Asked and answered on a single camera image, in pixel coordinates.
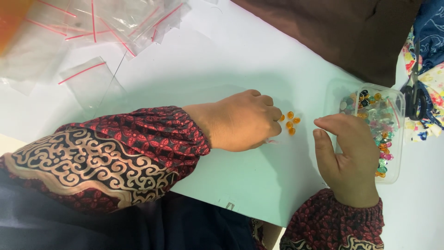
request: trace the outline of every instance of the plastic container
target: plastic container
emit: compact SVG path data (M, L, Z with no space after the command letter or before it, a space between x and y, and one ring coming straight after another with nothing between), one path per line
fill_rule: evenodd
M366 83L344 97L339 106L341 113L364 119L372 131L373 140L381 150L376 183L394 183L399 176L404 138L404 95L395 89Z

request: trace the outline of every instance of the white table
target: white table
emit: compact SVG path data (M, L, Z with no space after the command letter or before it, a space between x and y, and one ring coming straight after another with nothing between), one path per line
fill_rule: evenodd
M295 136L284 130L281 144L243 153L213 150L172 189L287 226L298 206L325 187L317 171L312 121L336 113L338 99L361 82L228 0L220 0L217 8L201 0L190 5L180 30L123 60L116 78L128 91L127 110L216 101L258 89L283 112L295 112L302 119ZM123 57L115 44L82 48L70 52L59 71L98 55L112 72ZM400 57L395 88L406 79ZM2 88L0 133L31 142L59 125L82 121L80 106L65 86L56 85L58 80L38 85L29 97ZM444 137L406 145L398 181L378 186L386 249L437 248L438 236L444 235L444 169L436 156L443 145Z

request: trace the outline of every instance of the scratch mark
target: scratch mark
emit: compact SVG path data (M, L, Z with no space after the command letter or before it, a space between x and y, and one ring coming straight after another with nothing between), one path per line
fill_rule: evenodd
M231 202L229 202L229 203L226 205L226 207L225 207L225 209L228 209L228 210L231 210L231 211L233 211L233 208L234 208L234 204L231 203Z
M217 7L211 7L211 9L212 9L212 8L216 8L216 9L220 10L220 11L221 11L221 13L222 13L222 15L223 15L223 12L222 12L222 10L221 10L221 9L219 9L219 8L217 8Z

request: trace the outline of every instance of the forearm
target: forearm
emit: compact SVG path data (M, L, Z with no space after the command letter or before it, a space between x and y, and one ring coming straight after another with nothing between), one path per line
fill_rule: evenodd
M371 208L352 208L339 203L332 190L324 189L293 215L281 249L383 249L379 237L383 226L381 200Z
M2 156L0 169L18 185L99 214L159 198L209 152L185 111L161 107L64 125Z

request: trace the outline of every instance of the scissors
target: scissors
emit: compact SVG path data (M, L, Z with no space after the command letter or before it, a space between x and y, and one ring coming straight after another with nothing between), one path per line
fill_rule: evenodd
M405 117L412 121L420 121L426 114L426 99L423 90L419 87L419 41L415 43L416 62L413 65L412 73L407 84L401 89L405 97Z

